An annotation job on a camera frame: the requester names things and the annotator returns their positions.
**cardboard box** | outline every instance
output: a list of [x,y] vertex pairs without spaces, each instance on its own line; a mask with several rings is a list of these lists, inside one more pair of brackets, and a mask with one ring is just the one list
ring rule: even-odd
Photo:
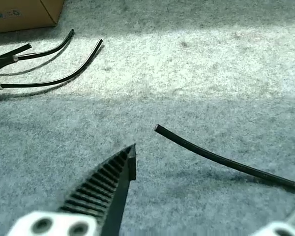
[[0,0],[0,32],[55,26],[64,0]]

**screw hole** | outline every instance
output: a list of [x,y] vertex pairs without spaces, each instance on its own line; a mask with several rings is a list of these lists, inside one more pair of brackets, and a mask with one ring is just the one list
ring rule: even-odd
[[276,229],[275,233],[279,236],[294,236],[294,234],[290,233],[286,229]]
[[42,218],[32,226],[32,232],[34,234],[43,234],[50,230],[52,221],[49,218]]
[[69,230],[69,236],[83,236],[89,230],[89,226],[86,223],[77,223],[71,226]]

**gray carpet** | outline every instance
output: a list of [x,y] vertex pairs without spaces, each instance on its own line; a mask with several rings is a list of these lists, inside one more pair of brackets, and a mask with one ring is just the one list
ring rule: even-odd
[[1,82],[77,68],[57,89],[0,91],[0,235],[54,210],[85,174],[136,143],[122,232],[248,235],[295,208],[295,192],[171,143],[159,123],[227,158],[295,180],[295,0],[67,0],[59,25],[0,34],[0,53],[76,35],[56,56],[18,62]]

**carpet floor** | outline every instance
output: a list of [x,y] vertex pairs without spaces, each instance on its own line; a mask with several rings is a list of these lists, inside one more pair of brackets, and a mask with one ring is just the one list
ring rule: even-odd
[[0,236],[55,210],[85,173],[136,143],[121,231],[249,235],[295,208],[295,192],[203,159],[165,126],[235,161],[295,181],[295,0],[66,0],[55,28],[0,34],[0,54],[75,35],[57,55],[0,70]]

